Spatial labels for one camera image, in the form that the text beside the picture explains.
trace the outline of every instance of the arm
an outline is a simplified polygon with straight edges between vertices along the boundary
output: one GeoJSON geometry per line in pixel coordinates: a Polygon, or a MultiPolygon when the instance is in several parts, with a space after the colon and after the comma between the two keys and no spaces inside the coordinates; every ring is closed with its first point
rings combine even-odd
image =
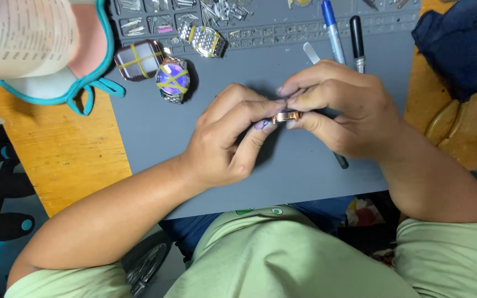
{"type": "Polygon", "coordinates": [[[430,222],[477,222],[477,181],[405,123],[380,80],[330,60],[290,78],[278,90],[306,112],[290,129],[315,134],[331,150],[377,161],[401,212],[430,222]],[[334,108],[330,119],[314,109],[334,108]]]}
{"type": "Polygon", "coordinates": [[[46,222],[17,257],[7,287],[40,269],[119,260],[181,203],[249,176],[276,126],[260,121],[235,145],[238,135],[285,108],[286,101],[268,101],[242,85],[229,85],[197,121],[184,153],[93,193],[46,222]]]}

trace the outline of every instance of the small box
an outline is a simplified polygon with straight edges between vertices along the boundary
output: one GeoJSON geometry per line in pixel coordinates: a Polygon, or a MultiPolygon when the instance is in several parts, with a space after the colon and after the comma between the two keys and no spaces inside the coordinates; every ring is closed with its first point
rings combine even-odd
{"type": "Polygon", "coordinates": [[[163,54],[155,40],[147,39],[120,48],[113,59],[124,79],[138,82],[156,75],[163,62],[163,54]]]}

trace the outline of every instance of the blue jeans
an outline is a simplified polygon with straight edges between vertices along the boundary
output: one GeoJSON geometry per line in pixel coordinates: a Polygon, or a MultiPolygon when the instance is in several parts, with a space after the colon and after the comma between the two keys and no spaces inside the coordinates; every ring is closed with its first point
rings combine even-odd
{"type": "MultiPolygon", "coordinates": [[[[320,230],[332,233],[345,220],[345,211],[354,196],[330,198],[323,200],[292,203],[290,206],[303,213],[320,230]]],[[[171,237],[185,258],[184,262],[191,259],[196,245],[208,226],[222,213],[212,213],[182,219],[162,220],[160,227],[171,237]]]]}

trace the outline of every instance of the rose gold watch case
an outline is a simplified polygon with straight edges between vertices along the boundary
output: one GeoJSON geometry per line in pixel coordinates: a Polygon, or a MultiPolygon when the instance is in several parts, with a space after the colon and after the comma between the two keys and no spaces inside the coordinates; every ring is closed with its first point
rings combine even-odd
{"type": "Polygon", "coordinates": [[[294,111],[294,110],[283,111],[273,116],[271,118],[271,121],[273,124],[292,121],[292,120],[299,121],[302,115],[303,115],[303,112],[299,112],[299,111],[294,111]]]}

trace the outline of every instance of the hand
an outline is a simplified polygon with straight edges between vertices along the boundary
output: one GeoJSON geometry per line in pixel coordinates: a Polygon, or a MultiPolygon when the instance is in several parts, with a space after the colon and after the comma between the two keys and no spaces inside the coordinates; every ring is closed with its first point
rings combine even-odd
{"type": "Polygon", "coordinates": [[[268,100],[240,84],[226,87],[202,113],[179,156],[190,179],[207,189],[248,177],[264,140],[277,127],[263,119],[284,109],[286,100],[268,100]],[[240,144],[235,144],[253,122],[240,144]]]}
{"type": "Polygon", "coordinates": [[[300,121],[288,122],[288,129],[304,128],[334,152],[352,158],[388,156],[407,126],[377,77],[331,60],[294,74],[277,92],[290,97],[289,109],[306,112],[300,121]],[[343,114],[330,119],[312,112],[325,107],[343,114]]]}

